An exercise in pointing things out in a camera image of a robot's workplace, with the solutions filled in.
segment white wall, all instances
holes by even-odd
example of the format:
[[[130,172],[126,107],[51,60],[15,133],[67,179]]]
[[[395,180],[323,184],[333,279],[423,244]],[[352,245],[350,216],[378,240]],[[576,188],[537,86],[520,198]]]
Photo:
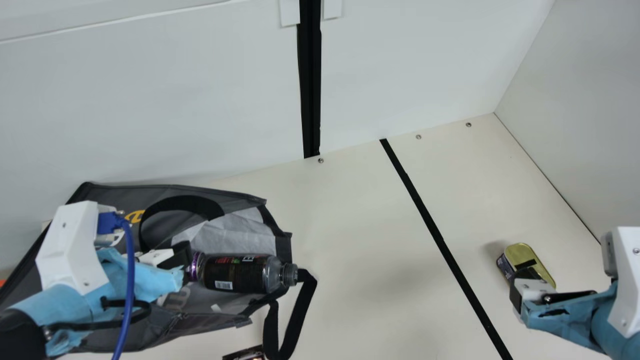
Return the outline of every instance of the white wall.
[[[83,181],[302,158],[296,29],[277,0],[0,43],[0,271]]]
[[[0,40],[225,1],[245,0],[2,0]]]
[[[640,225],[640,2],[557,0],[496,114],[600,236]]]
[[[321,150],[492,113],[553,0],[344,0],[322,23]]]

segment barcode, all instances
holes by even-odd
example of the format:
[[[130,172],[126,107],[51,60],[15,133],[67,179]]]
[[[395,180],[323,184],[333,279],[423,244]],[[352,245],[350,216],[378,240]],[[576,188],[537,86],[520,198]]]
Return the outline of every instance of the barcode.
[[[216,289],[233,290],[234,283],[230,281],[216,281]]]

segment white floor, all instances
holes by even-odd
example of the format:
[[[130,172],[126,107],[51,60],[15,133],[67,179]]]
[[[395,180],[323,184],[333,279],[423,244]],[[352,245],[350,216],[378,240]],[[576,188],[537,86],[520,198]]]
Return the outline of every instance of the white floor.
[[[532,245],[559,291],[609,281],[595,239],[495,116],[467,121],[389,142],[511,355],[606,359],[513,314],[494,263],[508,244]],[[208,184],[268,199],[295,262],[318,278],[293,359],[499,359],[380,143],[322,157]],[[280,300],[281,339],[296,295]],[[259,344],[265,314],[122,359],[220,359]]]

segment black tote bag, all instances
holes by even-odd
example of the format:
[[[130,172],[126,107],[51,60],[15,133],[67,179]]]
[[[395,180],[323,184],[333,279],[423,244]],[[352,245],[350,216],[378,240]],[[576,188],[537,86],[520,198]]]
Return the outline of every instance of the black tote bag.
[[[91,200],[125,211],[132,224],[136,250],[168,249],[189,241],[195,250],[226,253],[266,253],[292,262],[291,233],[282,231],[266,208],[266,200],[251,195],[181,185],[106,186],[82,184],[68,204]],[[35,258],[46,230],[0,288],[0,310],[41,290]],[[125,252],[123,241],[116,247]],[[144,320],[131,325],[125,351],[154,347],[181,336],[252,323],[250,315],[269,305],[264,322],[264,352],[270,360],[291,357],[315,292],[317,281],[300,269],[302,287],[278,346],[278,302],[288,288],[268,295],[211,291],[186,284],[151,304]],[[93,332],[74,352],[112,352],[120,329]]]

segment metal screw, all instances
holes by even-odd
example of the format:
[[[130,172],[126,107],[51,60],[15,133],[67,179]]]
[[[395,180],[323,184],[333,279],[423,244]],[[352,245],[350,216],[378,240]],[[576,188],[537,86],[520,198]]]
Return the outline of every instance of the metal screw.
[[[51,332],[51,329],[48,327],[43,327],[42,328],[42,333],[44,334],[44,338],[47,341],[51,341],[51,339],[53,339],[53,332]]]

